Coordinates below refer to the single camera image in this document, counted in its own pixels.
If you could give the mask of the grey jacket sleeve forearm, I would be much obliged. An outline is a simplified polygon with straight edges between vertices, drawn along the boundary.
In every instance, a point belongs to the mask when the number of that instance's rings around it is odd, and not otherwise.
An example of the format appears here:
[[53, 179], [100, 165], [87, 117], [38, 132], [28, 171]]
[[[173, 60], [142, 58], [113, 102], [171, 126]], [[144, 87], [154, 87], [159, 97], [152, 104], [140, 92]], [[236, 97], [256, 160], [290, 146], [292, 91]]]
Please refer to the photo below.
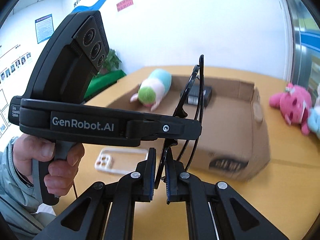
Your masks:
[[33, 184], [17, 172], [12, 156], [16, 140], [12, 138], [1, 152], [1, 214], [18, 239], [33, 239], [56, 214], [35, 199]]

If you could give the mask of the person's left hand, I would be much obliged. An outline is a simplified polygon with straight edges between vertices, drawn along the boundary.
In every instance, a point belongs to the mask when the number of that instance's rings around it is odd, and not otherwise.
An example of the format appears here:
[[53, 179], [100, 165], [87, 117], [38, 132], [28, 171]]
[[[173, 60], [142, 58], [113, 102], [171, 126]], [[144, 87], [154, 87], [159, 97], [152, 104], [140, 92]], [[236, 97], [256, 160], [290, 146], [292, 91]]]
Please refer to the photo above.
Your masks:
[[[74, 178], [85, 149], [81, 143], [74, 145], [68, 152], [66, 160], [55, 160], [48, 167], [49, 174], [44, 183], [49, 193], [65, 196], [73, 186]], [[17, 171], [33, 182], [32, 160], [47, 162], [53, 159], [55, 144], [32, 135], [23, 134], [14, 143], [12, 155]]]

